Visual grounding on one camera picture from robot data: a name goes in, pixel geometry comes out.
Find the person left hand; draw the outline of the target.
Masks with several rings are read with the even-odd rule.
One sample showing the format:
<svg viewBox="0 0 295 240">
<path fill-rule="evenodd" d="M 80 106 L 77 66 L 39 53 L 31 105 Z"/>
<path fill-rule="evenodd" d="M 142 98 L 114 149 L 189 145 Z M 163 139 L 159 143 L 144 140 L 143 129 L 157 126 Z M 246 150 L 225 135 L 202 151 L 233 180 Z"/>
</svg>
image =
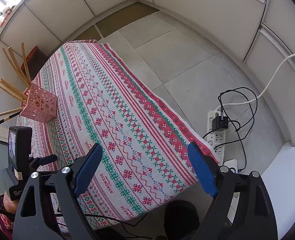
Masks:
<svg viewBox="0 0 295 240">
<path fill-rule="evenodd" d="M 18 203 L 19 200 L 11 200 L 7 195 L 7 192 L 4 192 L 3 205 L 7 212 L 15 214 L 18 208 Z"/>
</svg>

